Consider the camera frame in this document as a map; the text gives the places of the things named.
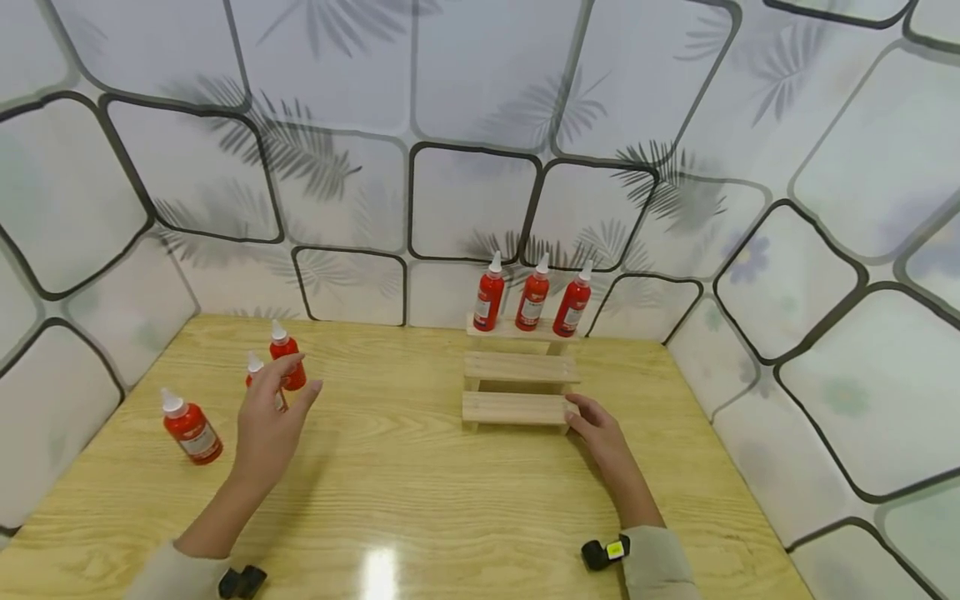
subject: yellow sticker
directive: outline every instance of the yellow sticker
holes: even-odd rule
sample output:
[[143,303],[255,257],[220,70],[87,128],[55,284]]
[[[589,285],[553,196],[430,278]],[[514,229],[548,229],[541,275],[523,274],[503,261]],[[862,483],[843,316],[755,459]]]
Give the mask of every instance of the yellow sticker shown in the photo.
[[624,554],[626,553],[623,550],[622,541],[615,541],[614,543],[609,544],[607,546],[607,558],[610,559],[611,561],[615,561],[616,559],[622,559]]

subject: table surface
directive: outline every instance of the table surface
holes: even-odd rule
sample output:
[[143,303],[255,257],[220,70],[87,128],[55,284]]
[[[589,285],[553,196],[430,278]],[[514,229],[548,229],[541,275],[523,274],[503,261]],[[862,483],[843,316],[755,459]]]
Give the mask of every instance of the table surface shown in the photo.
[[[300,452],[237,544],[270,575],[258,598],[626,597],[619,568],[580,546],[613,540],[610,500],[554,427],[461,426],[463,331],[289,322],[325,378]],[[0,597],[119,598],[144,560],[227,474],[246,352],[269,322],[190,321],[0,553]],[[809,600],[669,353],[588,339],[577,391],[620,420],[707,600]],[[160,387],[200,403],[227,447],[192,467],[161,425]]]

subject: bottle label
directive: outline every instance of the bottle label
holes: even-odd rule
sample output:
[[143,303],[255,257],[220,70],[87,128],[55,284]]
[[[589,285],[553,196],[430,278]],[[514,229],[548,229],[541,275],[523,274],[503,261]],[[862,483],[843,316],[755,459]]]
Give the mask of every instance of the bottle label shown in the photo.
[[576,308],[570,306],[570,308],[566,311],[566,315],[564,316],[564,328],[570,330],[576,329],[577,324],[580,322],[580,318],[583,316],[583,310],[577,310]]
[[490,304],[491,302],[489,300],[477,298],[477,305],[473,309],[473,315],[479,319],[486,319],[490,316]]
[[186,453],[193,458],[206,458],[217,449],[217,434],[208,422],[204,424],[204,429],[197,436],[189,440],[179,440],[179,442]]
[[543,311],[543,300],[535,301],[524,298],[521,300],[520,320],[525,325],[535,325],[540,320]]

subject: gray sleeve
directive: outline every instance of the gray sleeve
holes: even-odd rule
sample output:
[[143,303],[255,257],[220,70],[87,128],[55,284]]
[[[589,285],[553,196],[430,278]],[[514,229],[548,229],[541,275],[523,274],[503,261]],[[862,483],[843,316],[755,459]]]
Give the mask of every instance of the gray sleeve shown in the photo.
[[137,574],[124,600],[215,600],[228,563],[188,557],[168,541]]
[[630,554],[623,559],[630,600],[701,600],[680,540],[669,529],[640,526],[623,532]]

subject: wooden step rack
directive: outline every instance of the wooden step rack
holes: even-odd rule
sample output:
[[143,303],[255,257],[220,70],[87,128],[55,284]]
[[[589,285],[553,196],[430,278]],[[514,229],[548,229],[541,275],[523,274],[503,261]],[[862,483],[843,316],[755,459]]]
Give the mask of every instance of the wooden step rack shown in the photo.
[[[463,423],[476,431],[481,423],[550,425],[566,433],[567,411],[579,412],[564,394],[580,383],[577,364],[568,355],[580,334],[564,338],[553,332],[552,319],[540,319],[534,331],[517,329],[509,319],[500,319],[493,331],[479,331],[473,315],[467,315],[470,349],[464,356]],[[484,340],[506,341],[507,346],[524,342],[546,343],[545,354],[483,351]],[[539,385],[542,393],[526,388]]]

